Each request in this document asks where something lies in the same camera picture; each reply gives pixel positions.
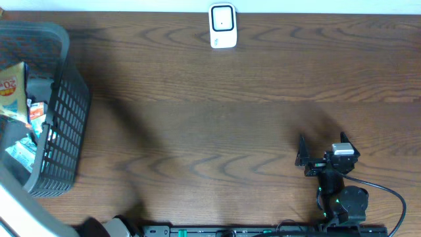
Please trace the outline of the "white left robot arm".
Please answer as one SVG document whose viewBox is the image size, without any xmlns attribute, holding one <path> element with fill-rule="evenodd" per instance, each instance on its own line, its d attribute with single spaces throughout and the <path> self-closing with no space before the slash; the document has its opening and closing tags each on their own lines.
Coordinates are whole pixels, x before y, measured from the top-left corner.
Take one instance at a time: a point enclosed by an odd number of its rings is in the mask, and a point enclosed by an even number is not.
<svg viewBox="0 0 421 237">
<path fill-rule="evenodd" d="M 124 217 L 115 216 L 100 223 L 89 217 L 69 226 L 52 216 L 1 166 L 1 235 L 10 236 L 141 236 Z"/>
</svg>

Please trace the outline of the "teal white packet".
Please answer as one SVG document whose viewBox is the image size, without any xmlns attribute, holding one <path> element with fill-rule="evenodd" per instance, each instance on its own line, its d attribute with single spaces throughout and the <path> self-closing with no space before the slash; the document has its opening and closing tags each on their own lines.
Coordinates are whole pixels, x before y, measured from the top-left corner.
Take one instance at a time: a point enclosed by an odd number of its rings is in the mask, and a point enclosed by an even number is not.
<svg viewBox="0 0 421 237">
<path fill-rule="evenodd" d="M 29 173 L 32 173 L 37 146 L 30 137 L 22 138 L 5 151 L 18 161 Z"/>
</svg>

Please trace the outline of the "yellow snack bag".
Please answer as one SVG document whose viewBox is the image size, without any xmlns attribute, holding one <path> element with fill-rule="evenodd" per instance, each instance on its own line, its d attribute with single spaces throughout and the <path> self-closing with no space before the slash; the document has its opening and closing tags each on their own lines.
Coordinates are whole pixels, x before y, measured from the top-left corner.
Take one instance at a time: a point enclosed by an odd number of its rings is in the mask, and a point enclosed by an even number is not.
<svg viewBox="0 0 421 237">
<path fill-rule="evenodd" d="M 25 124 L 30 123 L 27 103 L 25 62 L 1 71 L 1 115 Z"/>
</svg>

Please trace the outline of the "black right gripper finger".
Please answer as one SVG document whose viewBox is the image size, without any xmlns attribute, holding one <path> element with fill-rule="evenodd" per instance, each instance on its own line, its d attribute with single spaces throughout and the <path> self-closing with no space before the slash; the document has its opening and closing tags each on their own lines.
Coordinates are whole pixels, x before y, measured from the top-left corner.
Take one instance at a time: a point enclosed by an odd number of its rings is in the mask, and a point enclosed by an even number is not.
<svg viewBox="0 0 421 237">
<path fill-rule="evenodd" d="M 300 136 L 299 149 L 298 149 L 296 160 L 295 160 L 295 166 L 305 166 L 308 164 L 309 159 L 310 159 L 310 154 L 307 149 L 305 138 L 304 136 Z"/>
<path fill-rule="evenodd" d="M 340 133 L 340 142 L 341 143 L 351 143 L 344 132 Z"/>
</svg>

